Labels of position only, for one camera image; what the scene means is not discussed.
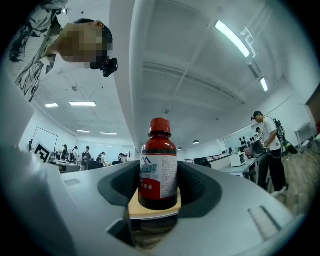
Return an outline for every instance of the brown glass bottle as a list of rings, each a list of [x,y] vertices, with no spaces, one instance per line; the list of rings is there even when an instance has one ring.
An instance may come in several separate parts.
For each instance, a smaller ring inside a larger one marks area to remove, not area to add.
[[[150,140],[140,158],[139,202],[151,210],[166,210],[177,204],[178,160],[171,137],[170,122],[155,118],[150,122]]]

